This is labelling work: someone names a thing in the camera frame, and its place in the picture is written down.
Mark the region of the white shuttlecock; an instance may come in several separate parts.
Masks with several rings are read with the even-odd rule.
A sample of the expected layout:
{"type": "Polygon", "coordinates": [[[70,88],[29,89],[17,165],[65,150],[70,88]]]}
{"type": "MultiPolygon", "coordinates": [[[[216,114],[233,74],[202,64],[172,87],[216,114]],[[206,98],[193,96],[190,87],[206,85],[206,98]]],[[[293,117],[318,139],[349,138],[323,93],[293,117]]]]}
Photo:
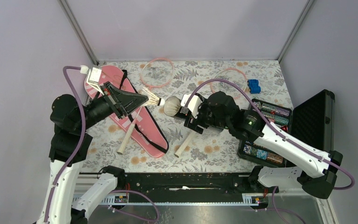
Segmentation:
{"type": "Polygon", "coordinates": [[[145,102],[143,104],[143,106],[149,106],[149,105],[154,105],[154,106],[164,106],[166,100],[163,98],[160,98],[159,96],[157,96],[156,94],[154,94],[153,92],[151,92],[148,88],[143,87],[141,90],[141,94],[145,95],[148,97],[148,101],[145,102]]]}

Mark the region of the black shuttlecock tube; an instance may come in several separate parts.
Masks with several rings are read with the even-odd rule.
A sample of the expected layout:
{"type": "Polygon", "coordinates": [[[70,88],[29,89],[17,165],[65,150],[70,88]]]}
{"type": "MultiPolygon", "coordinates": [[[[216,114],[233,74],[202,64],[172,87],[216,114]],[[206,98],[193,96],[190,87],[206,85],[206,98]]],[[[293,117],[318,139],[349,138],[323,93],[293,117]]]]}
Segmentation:
{"type": "Polygon", "coordinates": [[[181,101],[176,96],[171,96],[165,100],[165,104],[163,106],[164,114],[169,117],[174,117],[181,108],[181,101]]]}

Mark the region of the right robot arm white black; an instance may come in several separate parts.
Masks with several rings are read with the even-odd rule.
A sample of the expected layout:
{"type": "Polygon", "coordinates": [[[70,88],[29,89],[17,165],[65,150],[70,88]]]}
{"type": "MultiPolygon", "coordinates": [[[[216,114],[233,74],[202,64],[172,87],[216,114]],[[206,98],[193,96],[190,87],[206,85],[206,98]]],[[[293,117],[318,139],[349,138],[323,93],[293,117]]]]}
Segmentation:
{"type": "Polygon", "coordinates": [[[221,91],[209,98],[198,93],[185,94],[181,106],[188,110],[187,128],[200,134],[209,127],[227,129],[235,138],[267,148],[295,165],[291,168],[255,167],[248,183],[251,190],[302,188],[311,196],[327,199],[336,189],[338,166],[343,159],[340,152],[321,151],[300,141],[256,110],[240,109],[231,96],[221,91]]]}

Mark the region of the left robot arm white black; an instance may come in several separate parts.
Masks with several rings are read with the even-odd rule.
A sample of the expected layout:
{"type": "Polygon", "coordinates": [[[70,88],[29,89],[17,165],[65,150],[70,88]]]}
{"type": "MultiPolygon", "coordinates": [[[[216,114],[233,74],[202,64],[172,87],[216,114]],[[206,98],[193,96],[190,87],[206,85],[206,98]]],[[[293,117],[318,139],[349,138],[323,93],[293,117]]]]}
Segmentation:
{"type": "Polygon", "coordinates": [[[145,95],[120,90],[109,82],[102,88],[102,96],[88,105],[81,103],[76,92],[61,95],[52,103],[49,189],[39,224],[85,224],[111,191],[119,192],[126,186],[124,170],[109,166],[101,180],[73,201],[76,181],[92,142],[87,129],[112,114],[127,117],[148,101],[145,95]]]}

